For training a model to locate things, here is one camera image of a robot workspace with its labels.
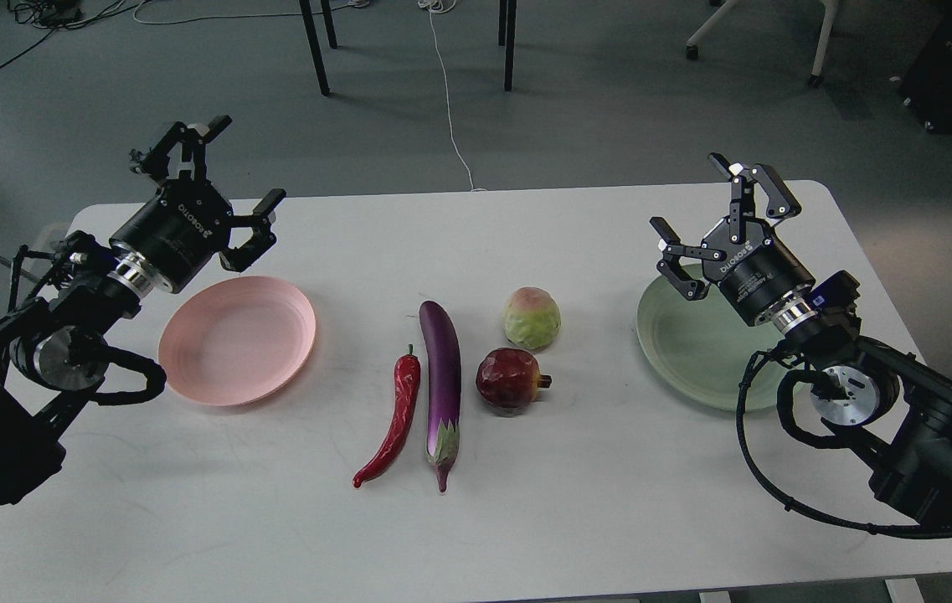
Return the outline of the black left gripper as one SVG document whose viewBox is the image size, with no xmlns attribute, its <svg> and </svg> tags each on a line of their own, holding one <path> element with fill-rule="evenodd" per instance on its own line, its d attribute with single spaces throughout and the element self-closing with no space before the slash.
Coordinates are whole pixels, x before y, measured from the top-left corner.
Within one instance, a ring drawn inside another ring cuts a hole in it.
<svg viewBox="0 0 952 603">
<path fill-rule="evenodd" d="M 146 260 L 169 293 L 183 291 L 216 253 L 223 270 L 245 272 L 276 244 L 272 224 L 284 188 L 272 188 L 247 216 L 234 216 L 230 201 L 208 181 L 205 149 L 231 123 L 230 115 L 208 125 L 176 121 L 154 146 L 130 151 L 130 171 L 160 188 L 112 234 L 111 245 Z M 235 229 L 248 229 L 250 237 L 230 247 Z"/>
</svg>

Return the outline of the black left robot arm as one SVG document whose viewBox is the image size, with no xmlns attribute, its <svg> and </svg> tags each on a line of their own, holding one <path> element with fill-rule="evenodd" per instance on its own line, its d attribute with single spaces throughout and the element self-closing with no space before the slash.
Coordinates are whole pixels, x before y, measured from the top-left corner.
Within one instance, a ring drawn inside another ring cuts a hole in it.
<svg viewBox="0 0 952 603">
<path fill-rule="evenodd" d="M 208 179 L 205 150 L 227 126 L 174 122 L 131 170 L 155 183 L 107 244 L 82 230 L 50 251 L 21 247 L 8 261 L 8 311 L 0 319 L 0 505 L 20 503 L 58 473 L 59 439 L 86 405 L 119 407 L 162 393 L 155 360 L 112 347 L 105 334 L 131 319 L 151 291 L 177 294 L 218 257 L 242 272 L 275 244 L 273 188 L 246 216 Z"/>
</svg>

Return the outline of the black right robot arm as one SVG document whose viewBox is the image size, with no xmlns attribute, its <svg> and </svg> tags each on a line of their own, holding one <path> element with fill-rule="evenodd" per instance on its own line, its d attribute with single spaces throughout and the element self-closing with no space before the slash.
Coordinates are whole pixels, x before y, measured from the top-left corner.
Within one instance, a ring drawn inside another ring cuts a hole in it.
<svg viewBox="0 0 952 603">
<path fill-rule="evenodd" d="M 859 282 L 838 271 L 823 282 L 789 251 L 775 228 L 801 213 L 785 180 L 765 164 L 709 154 L 729 183 L 727 214 L 696 245 L 651 219 L 661 238 L 660 275 L 687 301 L 710 289 L 748 326 L 780 333 L 749 358 L 738 385 L 735 429 L 752 477 L 768 495 L 814 522 L 897 539 L 952 539 L 952 379 L 912 353 L 862 335 Z M 851 522 L 787 495 L 752 458 L 744 410 L 755 375 L 785 367 L 775 412 L 790 438 L 816 450 L 847 450 L 869 468 L 877 502 L 909 524 Z"/>
</svg>

